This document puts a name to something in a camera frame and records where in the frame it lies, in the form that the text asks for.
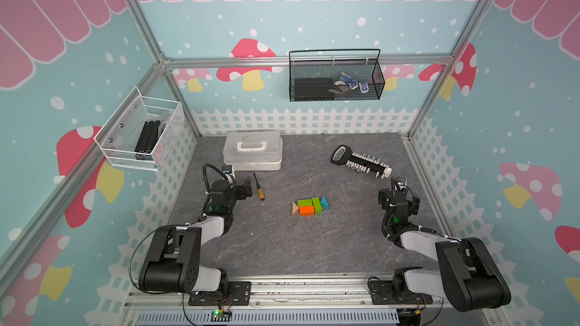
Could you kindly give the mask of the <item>green cube block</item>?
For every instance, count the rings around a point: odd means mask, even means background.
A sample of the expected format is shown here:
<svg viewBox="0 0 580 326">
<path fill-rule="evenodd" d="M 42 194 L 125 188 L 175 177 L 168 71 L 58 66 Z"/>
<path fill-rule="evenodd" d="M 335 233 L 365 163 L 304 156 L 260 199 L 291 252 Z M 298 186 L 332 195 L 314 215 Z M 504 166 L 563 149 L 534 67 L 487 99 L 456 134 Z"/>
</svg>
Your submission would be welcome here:
<svg viewBox="0 0 580 326">
<path fill-rule="evenodd" d="M 312 205 L 313 205 L 313 202 L 312 202 L 311 199 L 299 199 L 298 200 L 298 206 L 299 206 L 299 208 L 302 208 L 302 207 L 310 207 Z"/>
</svg>

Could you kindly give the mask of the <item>orange cube block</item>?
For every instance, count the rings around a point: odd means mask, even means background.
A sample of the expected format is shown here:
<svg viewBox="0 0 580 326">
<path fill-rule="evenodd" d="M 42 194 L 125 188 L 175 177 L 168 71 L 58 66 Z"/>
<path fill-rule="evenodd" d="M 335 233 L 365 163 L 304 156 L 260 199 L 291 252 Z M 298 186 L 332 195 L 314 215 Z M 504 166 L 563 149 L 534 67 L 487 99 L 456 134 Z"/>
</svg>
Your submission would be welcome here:
<svg viewBox="0 0 580 326">
<path fill-rule="evenodd" d="M 313 216 L 316 214 L 316 209 L 314 206 L 303 206 L 299 208 L 300 215 L 303 217 Z"/>
</svg>

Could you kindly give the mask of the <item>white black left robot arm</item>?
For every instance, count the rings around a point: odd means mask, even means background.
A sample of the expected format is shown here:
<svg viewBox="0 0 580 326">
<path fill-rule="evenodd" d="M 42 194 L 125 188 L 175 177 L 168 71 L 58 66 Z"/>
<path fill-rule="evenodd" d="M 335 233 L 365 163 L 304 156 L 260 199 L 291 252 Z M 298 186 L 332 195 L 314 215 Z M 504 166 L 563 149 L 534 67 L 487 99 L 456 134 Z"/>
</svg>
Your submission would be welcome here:
<svg viewBox="0 0 580 326">
<path fill-rule="evenodd" d="M 215 181 L 208 191 L 206 210 L 198 220 L 187 225 L 162 226 L 153 232 L 137 287 L 145 293 L 227 297 L 227 272 L 204 267 L 201 247 L 228 233 L 236 203 L 251 196 L 250 177 L 240 185 L 224 179 Z"/>
</svg>

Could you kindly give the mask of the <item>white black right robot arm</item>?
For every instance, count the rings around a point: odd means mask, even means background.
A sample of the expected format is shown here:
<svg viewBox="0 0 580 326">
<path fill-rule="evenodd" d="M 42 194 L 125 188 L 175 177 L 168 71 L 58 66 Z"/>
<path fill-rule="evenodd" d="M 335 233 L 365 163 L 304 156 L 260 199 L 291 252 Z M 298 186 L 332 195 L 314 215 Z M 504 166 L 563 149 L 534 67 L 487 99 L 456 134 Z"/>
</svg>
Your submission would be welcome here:
<svg viewBox="0 0 580 326">
<path fill-rule="evenodd" d="M 408 187 L 380 190 L 378 203 L 385 211 L 382 234 L 395 246 L 422 254 L 437 262 L 439 269 L 399 268 L 391 281 L 395 300 L 435 296 L 459 312 L 496 309 L 511 302 L 511 290 L 484 242 L 479 238 L 457 239 L 435 229 L 415 225 L 420 199 Z"/>
</svg>

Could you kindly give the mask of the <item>natural wooden triangle block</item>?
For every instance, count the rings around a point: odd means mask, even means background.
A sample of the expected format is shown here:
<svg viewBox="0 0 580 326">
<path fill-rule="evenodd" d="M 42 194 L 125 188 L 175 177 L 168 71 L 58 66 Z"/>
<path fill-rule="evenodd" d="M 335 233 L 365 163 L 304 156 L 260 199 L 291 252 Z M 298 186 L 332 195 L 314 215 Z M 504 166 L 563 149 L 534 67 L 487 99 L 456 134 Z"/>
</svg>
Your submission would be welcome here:
<svg viewBox="0 0 580 326">
<path fill-rule="evenodd" d="M 294 216 L 298 215 L 299 212 L 300 212 L 299 206 L 296 203 L 293 203 L 292 204 L 292 216 L 294 217 Z"/>
</svg>

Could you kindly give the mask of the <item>teal triangle block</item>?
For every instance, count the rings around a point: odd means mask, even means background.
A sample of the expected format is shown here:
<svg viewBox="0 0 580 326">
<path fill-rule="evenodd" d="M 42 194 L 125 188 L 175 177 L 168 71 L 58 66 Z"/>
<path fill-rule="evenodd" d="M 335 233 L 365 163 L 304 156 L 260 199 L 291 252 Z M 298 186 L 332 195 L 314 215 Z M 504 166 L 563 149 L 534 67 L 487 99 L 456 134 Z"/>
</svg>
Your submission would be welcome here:
<svg viewBox="0 0 580 326">
<path fill-rule="evenodd" d="M 324 210 L 329 210 L 329 202 L 327 201 L 326 197 L 323 196 L 322 199 L 320 200 L 321 206 Z"/>
</svg>

